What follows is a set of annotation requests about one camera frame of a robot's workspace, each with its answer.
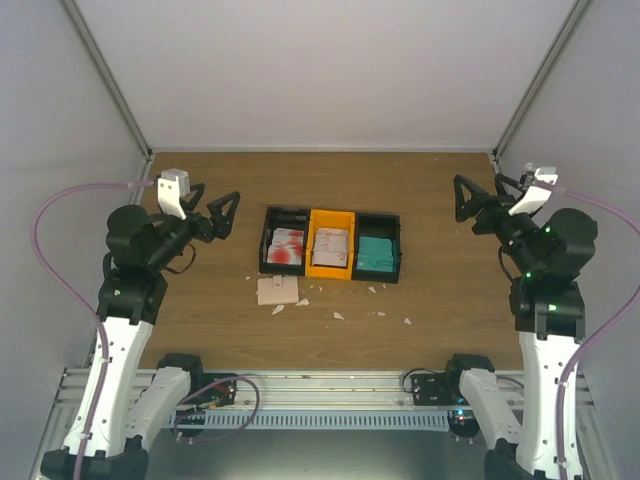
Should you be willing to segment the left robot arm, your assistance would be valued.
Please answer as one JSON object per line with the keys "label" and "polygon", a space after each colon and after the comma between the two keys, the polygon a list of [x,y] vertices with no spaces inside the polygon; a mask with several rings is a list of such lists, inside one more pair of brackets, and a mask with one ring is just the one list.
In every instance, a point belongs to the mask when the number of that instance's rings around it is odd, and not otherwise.
{"label": "left robot arm", "polygon": [[196,355],[169,354],[136,404],[130,394],[141,355],[155,327],[168,287],[170,263],[192,241],[226,239],[241,195],[237,191],[196,212],[204,185],[158,180],[160,213],[125,205],[107,220],[103,283],[93,362],[79,410],[62,446],[48,451],[40,472],[48,479],[143,479],[149,450],[181,401],[203,398],[206,380]]}

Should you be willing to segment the black bin with red cards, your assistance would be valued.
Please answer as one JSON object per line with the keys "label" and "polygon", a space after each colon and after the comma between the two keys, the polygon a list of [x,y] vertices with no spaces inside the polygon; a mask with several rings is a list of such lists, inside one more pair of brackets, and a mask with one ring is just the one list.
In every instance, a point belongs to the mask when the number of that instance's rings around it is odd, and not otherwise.
{"label": "black bin with red cards", "polygon": [[304,276],[311,210],[269,206],[259,248],[261,274]]}

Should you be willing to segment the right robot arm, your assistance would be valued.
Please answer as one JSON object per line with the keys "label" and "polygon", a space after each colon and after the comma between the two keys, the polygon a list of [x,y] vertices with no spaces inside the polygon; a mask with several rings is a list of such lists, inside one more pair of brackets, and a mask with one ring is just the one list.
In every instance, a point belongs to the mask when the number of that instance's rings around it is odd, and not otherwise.
{"label": "right robot arm", "polygon": [[577,353],[586,343],[585,303],[577,278],[595,254],[598,226],[586,213],[563,208],[537,225],[557,175],[540,168],[514,180],[494,178],[490,194],[455,176],[455,219],[474,220],[476,235],[493,234],[500,257],[510,257],[510,310],[524,366],[523,417],[517,419],[488,358],[455,354],[447,362],[444,396],[468,404],[487,452],[487,479],[580,479],[575,400]]}

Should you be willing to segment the black bin with teal cards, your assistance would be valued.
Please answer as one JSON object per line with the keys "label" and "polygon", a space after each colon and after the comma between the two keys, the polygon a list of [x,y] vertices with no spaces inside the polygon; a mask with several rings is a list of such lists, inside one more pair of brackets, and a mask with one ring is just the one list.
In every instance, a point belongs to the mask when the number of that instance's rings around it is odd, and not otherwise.
{"label": "black bin with teal cards", "polygon": [[351,278],[397,284],[401,263],[400,217],[357,212]]}

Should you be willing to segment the yellow bin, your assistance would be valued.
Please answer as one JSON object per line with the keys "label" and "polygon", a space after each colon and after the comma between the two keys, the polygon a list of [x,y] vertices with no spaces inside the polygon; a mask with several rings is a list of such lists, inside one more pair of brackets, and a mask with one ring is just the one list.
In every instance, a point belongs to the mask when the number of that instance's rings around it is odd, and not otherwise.
{"label": "yellow bin", "polygon": [[350,280],[354,262],[355,213],[312,209],[308,233],[305,275]]}

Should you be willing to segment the beige card holder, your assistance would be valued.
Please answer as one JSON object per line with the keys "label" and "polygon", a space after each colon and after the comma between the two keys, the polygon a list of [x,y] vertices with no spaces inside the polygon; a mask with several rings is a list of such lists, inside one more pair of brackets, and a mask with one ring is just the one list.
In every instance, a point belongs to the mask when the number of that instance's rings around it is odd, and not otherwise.
{"label": "beige card holder", "polygon": [[295,304],[299,301],[298,278],[274,275],[257,281],[257,303],[260,306]]}

